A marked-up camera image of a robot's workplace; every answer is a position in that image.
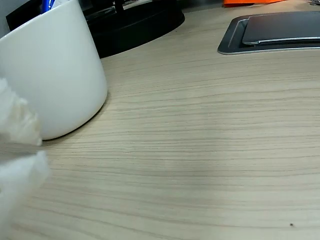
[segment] orange object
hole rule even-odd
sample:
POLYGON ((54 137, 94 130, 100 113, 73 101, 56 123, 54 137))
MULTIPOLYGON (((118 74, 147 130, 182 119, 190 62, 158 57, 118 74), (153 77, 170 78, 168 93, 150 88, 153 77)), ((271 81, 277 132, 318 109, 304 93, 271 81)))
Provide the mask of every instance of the orange object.
POLYGON ((223 0, 223 6, 230 8, 251 4, 272 4, 281 1, 285 0, 223 0))

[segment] white cup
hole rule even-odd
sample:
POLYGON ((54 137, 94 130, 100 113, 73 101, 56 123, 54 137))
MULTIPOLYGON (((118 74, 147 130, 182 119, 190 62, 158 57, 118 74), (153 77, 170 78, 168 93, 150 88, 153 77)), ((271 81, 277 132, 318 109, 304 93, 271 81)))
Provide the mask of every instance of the white cup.
POLYGON ((78 0, 1 38, 0 78, 39 114, 44 140, 94 116, 106 100, 107 80, 78 0))

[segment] light wood tabletop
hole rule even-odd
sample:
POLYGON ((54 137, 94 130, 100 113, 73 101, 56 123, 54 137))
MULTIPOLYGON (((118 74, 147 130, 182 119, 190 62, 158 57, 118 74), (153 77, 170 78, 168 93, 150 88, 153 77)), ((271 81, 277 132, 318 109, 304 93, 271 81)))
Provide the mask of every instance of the light wood tabletop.
POLYGON ((52 176, 8 239, 320 239, 320 51, 217 53, 235 17, 306 10, 190 11, 104 58, 106 104, 45 142, 52 176))

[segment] blue pen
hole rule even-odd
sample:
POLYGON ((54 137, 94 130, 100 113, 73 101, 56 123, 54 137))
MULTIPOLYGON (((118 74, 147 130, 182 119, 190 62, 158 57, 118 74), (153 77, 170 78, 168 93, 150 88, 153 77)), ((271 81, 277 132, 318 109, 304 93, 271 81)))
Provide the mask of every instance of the blue pen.
POLYGON ((42 13, 49 11, 54 5, 55 0, 42 0, 42 13))

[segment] wooden desk surface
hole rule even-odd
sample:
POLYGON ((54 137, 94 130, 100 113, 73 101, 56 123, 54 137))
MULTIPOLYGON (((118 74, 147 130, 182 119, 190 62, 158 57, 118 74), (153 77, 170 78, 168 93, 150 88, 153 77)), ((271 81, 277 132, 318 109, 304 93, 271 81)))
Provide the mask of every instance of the wooden desk surface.
POLYGON ((240 15, 187 13, 175 31, 103 59, 107 103, 45 144, 51 179, 10 240, 318 240, 320 51, 224 56, 240 15))

